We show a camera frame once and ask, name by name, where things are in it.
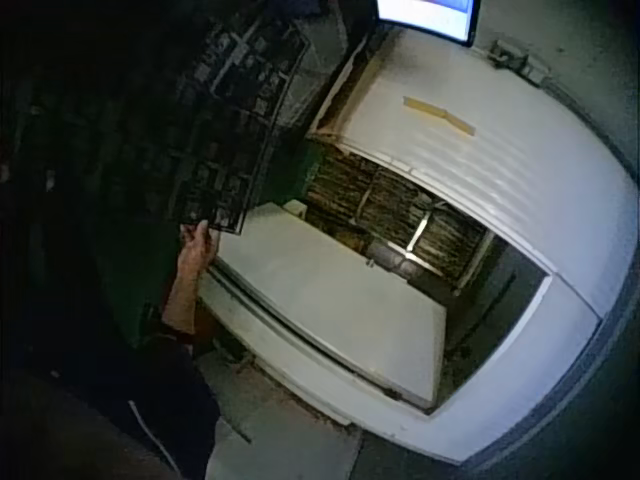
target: person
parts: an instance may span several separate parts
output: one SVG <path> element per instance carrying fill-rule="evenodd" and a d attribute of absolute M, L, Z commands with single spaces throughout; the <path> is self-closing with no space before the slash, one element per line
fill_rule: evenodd
<path fill-rule="evenodd" d="M 164 309 L 134 349 L 101 292 L 73 183 L 48 171 L 34 187 L 31 177 L 7 174 L 0 185 L 0 475 L 204 478 L 220 410 L 189 344 L 199 279 L 216 256 L 219 232 L 206 221 L 181 227 L 183 246 Z M 29 208 L 16 200 L 24 192 L 37 193 Z M 20 259 L 36 227 L 45 278 L 37 288 L 23 284 L 23 294 L 15 288 Z"/>

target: wall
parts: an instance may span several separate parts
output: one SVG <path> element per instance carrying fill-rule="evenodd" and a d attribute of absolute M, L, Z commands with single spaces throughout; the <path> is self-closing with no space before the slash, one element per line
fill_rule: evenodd
<path fill-rule="evenodd" d="M 633 1 L 483 0 L 475 46 L 515 39 L 543 60 L 638 173 L 638 43 Z"/>
<path fill-rule="evenodd" d="M 504 340 L 535 296 L 545 274 L 498 241 L 478 277 L 449 311 L 446 369 L 460 386 Z"/>

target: white panel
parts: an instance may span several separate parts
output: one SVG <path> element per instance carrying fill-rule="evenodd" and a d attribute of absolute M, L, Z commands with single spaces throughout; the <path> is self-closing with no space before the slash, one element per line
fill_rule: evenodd
<path fill-rule="evenodd" d="M 417 405 L 435 399 L 446 309 L 280 207 L 251 211 L 220 259 L 305 338 Z"/>
<path fill-rule="evenodd" d="M 566 373 L 598 324 L 571 289 L 548 277 L 506 341 L 427 416 L 319 354 L 217 274 L 205 275 L 200 295 L 234 335 L 306 398 L 395 443 L 451 462 L 468 459 L 527 415 Z"/>
<path fill-rule="evenodd" d="M 405 107 L 404 96 L 448 110 L 476 136 Z M 342 135 L 346 146 L 412 167 L 418 183 L 557 270 L 599 315 L 612 307 L 638 242 L 637 188 L 540 90 L 406 31 Z"/>

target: floor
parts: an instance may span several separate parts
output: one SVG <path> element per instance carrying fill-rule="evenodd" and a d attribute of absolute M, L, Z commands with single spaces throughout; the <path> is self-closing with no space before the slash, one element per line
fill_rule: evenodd
<path fill-rule="evenodd" d="M 251 363 L 213 351 L 198 365 L 223 417 L 207 479 L 348 480 L 360 429 L 323 417 Z"/>

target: yellow tape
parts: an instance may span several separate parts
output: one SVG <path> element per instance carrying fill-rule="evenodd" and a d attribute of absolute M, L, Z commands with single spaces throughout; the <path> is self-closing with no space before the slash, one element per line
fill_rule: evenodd
<path fill-rule="evenodd" d="M 405 106 L 417 110 L 422 113 L 426 113 L 428 115 L 432 115 L 434 117 L 442 118 L 453 125 L 455 128 L 460 130 L 461 132 L 466 133 L 470 136 L 475 136 L 476 128 L 472 125 L 469 125 L 464 120 L 456 117 L 452 113 L 449 113 L 444 108 L 436 107 L 435 105 L 431 105 L 430 103 L 422 102 L 420 100 L 416 100 L 415 98 L 404 97 Z"/>

